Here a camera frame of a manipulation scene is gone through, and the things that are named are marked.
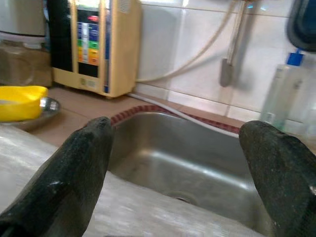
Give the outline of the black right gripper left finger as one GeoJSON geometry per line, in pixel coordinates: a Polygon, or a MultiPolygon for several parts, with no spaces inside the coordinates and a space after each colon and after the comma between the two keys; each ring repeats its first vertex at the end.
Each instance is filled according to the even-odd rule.
{"type": "Polygon", "coordinates": [[[82,236],[103,187],[113,141],[108,117],[73,132],[1,213],[1,236],[82,236]]]}

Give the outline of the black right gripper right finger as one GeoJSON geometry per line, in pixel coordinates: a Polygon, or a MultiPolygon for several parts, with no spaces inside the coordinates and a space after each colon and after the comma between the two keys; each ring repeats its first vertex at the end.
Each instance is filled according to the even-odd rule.
{"type": "Polygon", "coordinates": [[[276,237],[316,235],[316,157],[298,138],[253,120],[239,142],[276,237]]]}

